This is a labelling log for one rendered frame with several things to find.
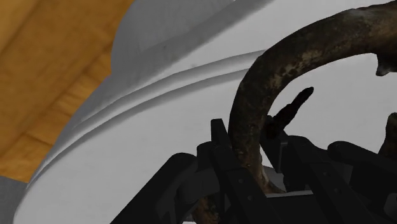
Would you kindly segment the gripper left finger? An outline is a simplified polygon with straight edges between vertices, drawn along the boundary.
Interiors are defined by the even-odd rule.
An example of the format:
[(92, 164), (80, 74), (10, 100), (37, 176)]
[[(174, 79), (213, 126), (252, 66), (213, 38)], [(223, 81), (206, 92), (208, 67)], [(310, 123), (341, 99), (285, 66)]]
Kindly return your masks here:
[(218, 194), (219, 224), (279, 224), (279, 216), (234, 155), (222, 119), (197, 155), (176, 153), (110, 224), (183, 224), (198, 200)]

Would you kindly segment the dark brown curved antler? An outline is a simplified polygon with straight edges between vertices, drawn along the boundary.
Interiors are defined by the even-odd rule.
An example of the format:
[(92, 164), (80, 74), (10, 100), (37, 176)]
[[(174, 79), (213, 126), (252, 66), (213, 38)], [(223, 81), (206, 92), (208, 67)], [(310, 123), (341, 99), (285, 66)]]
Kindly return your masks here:
[[(280, 40), (259, 56), (242, 79), (230, 112), (226, 131), (230, 147), (263, 194), (271, 183), (260, 166), (262, 132), (277, 135), (292, 121), (312, 94), (301, 91), (267, 123), (268, 111), (279, 93), (295, 78), (336, 60), (372, 53), (377, 56), (377, 76), (397, 73), (397, 0), (345, 10), (318, 20)], [(387, 118), (386, 135), (379, 155), (397, 160), (397, 113)], [(219, 211), (208, 214), (219, 224)]]

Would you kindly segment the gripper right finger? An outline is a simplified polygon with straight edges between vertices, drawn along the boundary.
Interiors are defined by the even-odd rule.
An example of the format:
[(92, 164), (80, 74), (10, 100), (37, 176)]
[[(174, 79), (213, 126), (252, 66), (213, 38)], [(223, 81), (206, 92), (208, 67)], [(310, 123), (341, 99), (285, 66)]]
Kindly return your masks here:
[(271, 198), (284, 224), (397, 224), (397, 160), (346, 141), (323, 150), (306, 137), (266, 132), (260, 145), (283, 175)]

